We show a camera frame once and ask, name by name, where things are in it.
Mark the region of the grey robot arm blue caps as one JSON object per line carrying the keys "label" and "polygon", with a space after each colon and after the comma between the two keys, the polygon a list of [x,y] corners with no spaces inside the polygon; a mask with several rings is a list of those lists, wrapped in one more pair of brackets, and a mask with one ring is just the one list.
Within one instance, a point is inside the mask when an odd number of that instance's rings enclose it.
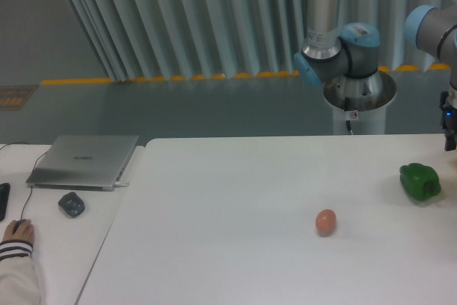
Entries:
{"label": "grey robot arm blue caps", "polygon": [[[322,85],[333,112],[335,135],[381,135],[396,83],[378,68],[378,29],[361,22],[337,28],[340,0],[308,0],[307,30],[295,67],[310,85]],[[404,23],[404,37],[451,69],[450,86],[439,109],[446,151],[456,149],[456,6],[415,8]]]}

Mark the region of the striped cuff sleeve forearm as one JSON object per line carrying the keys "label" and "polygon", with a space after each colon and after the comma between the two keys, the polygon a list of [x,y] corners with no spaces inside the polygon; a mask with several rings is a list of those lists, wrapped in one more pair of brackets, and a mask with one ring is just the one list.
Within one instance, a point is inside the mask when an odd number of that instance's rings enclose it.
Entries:
{"label": "striped cuff sleeve forearm", "polygon": [[41,303],[32,254],[33,244],[29,242],[1,242],[1,304]]}

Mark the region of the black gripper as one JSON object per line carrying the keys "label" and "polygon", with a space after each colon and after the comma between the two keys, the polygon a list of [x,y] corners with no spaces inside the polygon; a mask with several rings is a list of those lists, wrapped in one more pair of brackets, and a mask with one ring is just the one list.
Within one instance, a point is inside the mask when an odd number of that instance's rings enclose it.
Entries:
{"label": "black gripper", "polygon": [[439,109],[441,110],[441,128],[445,131],[445,151],[454,151],[456,142],[456,108],[450,103],[450,92],[442,91],[440,94]]}

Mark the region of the person's hand on mouse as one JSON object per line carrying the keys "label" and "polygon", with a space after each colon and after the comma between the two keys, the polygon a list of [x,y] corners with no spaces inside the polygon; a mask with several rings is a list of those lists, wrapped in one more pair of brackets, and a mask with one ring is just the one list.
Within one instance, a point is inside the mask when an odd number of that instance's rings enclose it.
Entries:
{"label": "person's hand on mouse", "polygon": [[6,230],[4,232],[4,236],[2,239],[2,243],[8,242],[8,241],[24,241],[28,244],[34,245],[35,242],[35,233],[34,233],[34,225],[32,224],[32,221],[29,220],[29,225],[27,226],[26,229],[23,231],[17,231],[15,234],[13,234],[13,228],[15,226],[16,220],[13,220],[8,224],[6,227]]}

